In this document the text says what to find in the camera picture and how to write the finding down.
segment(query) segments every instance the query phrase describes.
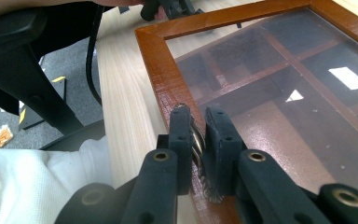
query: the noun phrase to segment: dark plastic part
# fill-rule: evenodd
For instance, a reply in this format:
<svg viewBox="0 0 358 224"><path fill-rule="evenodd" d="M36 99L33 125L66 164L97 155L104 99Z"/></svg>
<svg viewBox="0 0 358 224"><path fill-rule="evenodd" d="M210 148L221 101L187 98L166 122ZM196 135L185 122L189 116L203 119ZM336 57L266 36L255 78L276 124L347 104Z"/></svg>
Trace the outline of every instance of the dark plastic part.
<svg viewBox="0 0 358 224"><path fill-rule="evenodd" d="M121 223L176 223L176 154L149 152L142 164Z"/></svg>
<svg viewBox="0 0 358 224"><path fill-rule="evenodd" d="M159 0L146 0L141 10L141 17L145 21L153 21L155 14L158 12Z"/></svg>
<svg viewBox="0 0 358 224"><path fill-rule="evenodd" d="M56 224L115 222L115 190L105 184L89 184L78 190L59 213Z"/></svg>
<svg viewBox="0 0 358 224"><path fill-rule="evenodd" d="M187 106L175 108L170 116L168 149L178 157L177 194L188 194L191 186L191 148L194 143L191 129L191 114Z"/></svg>
<svg viewBox="0 0 358 224"><path fill-rule="evenodd" d="M160 5L164 8L164 12L169 20L203 12L200 9L196 12L189 0L147 0L141 10L141 17L145 21L152 21Z"/></svg>
<svg viewBox="0 0 358 224"><path fill-rule="evenodd" d="M42 8L30 8L0 16L0 55L39 37L47 15Z"/></svg>
<svg viewBox="0 0 358 224"><path fill-rule="evenodd" d="M330 223L268 153L243 151L239 173L263 223Z"/></svg>
<svg viewBox="0 0 358 224"><path fill-rule="evenodd" d="M59 82L51 83L54 87L54 90L61 96L61 98L65 101L65 83L66 79L63 79ZM27 105L23 106L20 114L25 110L25 116L21 123L19 124L19 130L27 130L29 128L34 127L35 125L43 122L44 120L36 114L30 107Z"/></svg>
<svg viewBox="0 0 358 224"><path fill-rule="evenodd" d="M342 184L324 185L317 205L333 223L358 224L358 190Z"/></svg>
<svg viewBox="0 0 358 224"><path fill-rule="evenodd" d="M156 148L169 148L170 136L168 134L159 134L157 138Z"/></svg>
<svg viewBox="0 0 358 224"><path fill-rule="evenodd" d="M246 145L223 110L208 107L205 120L202 161L206 176L219 195L234 195L235 167Z"/></svg>
<svg viewBox="0 0 358 224"><path fill-rule="evenodd" d="M82 128L75 113L51 86L27 44L43 30L46 15L41 10L9 15L0 17L0 27L10 26L0 28L3 32L0 34L0 89L24 102L63 134ZM38 95L38 100L30 98L32 95Z"/></svg>

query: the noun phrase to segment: wooden frame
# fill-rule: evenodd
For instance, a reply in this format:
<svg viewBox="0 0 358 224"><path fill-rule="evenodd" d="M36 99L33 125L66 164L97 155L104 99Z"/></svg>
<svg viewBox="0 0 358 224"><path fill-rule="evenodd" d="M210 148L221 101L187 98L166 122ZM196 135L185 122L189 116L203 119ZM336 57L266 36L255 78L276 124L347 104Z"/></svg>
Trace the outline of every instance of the wooden frame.
<svg viewBox="0 0 358 224"><path fill-rule="evenodd" d="M166 40L301 8L309 8L358 42L358 17L332 0L268 0L137 29L135 33L166 127L169 128L170 112L180 102L186 102L190 106L199 127L205 126ZM220 205L209 204L198 191L193 193L193 199L195 204L202 203L206 207L198 211L201 223L209 222L210 216L214 216L213 220L216 222L238 222L234 215L233 199L225 200Z"/></svg>

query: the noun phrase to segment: black cable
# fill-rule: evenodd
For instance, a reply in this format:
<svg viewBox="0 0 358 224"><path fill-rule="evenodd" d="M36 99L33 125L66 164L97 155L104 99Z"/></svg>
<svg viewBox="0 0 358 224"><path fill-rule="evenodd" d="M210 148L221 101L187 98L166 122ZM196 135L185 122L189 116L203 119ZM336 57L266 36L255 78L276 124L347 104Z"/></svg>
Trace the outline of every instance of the black cable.
<svg viewBox="0 0 358 224"><path fill-rule="evenodd" d="M94 96L95 100L98 104L103 105L103 100L95 89L94 82L92 80L92 55L95 48L95 42L97 41L98 29L100 28L101 18L103 17L104 7L97 6L97 10L95 12L94 22L91 29L91 34L89 36L89 47L87 49L87 58L86 58L86 78L87 83L89 84L89 90Z"/></svg>

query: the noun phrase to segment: yellow object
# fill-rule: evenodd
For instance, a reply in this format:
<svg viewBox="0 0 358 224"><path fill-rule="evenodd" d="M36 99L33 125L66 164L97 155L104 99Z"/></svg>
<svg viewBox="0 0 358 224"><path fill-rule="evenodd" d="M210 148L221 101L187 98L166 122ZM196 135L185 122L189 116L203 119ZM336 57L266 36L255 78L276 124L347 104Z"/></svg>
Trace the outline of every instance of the yellow object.
<svg viewBox="0 0 358 224"><path fill-rule="evenodd" d="M19 122L19 124L21 124L22 123L22 121L24 120L24 118L25 118L25 109L26 108L24 108L22 111L21 111L21 114L20 114L20 122Z"/></svg>
<svg viewBox="0 0 358 224"><path fill-rule="evenodd" d="M59 82L61 80L65 79L65 77L57 77L54 80L52 80L51 82Z"/></svg>

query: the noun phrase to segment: screw hole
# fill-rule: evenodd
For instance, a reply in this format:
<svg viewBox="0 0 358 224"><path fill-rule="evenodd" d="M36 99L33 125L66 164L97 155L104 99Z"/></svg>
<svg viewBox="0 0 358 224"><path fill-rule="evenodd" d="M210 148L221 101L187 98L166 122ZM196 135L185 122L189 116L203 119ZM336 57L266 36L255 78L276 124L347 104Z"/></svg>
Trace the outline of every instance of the screw hole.
<svg viewBox="0 0 358 224"><path fill-rule="evenodd" d="M86 205L95 205L103 200L104 193L97 189L91 189L82 197L81 202Z"/></svg>
<svg viewBox="0 0 358 224"><path fill-rule="evenodd" d="M248 157L252 161L265 161L266 160L266 156L264 156L263 154L258 153L258 152L251 152L248 154Z"/></svg>
<svg viewBox="0 0 358 224"><path fill-rule="evenodd" d="M168 155L165 152L158 152L153 156L153 159L155 161L166 161L169 158L170 158L170 155Z"/></svg>
<svg viewBox="0 0 358 224"><path fill-rule="evenodd" d="M148 212L144 212L138 216L138 222L140 224L149 224L149 223L153 223L153 221L154 221L154 216Z"/></svg>
<svg viewBox="0 0 358 224"><path fill-rule="evenodd" d="M358 207L358 196L347 189L334 189L334 197L350 207Z"/></svg>

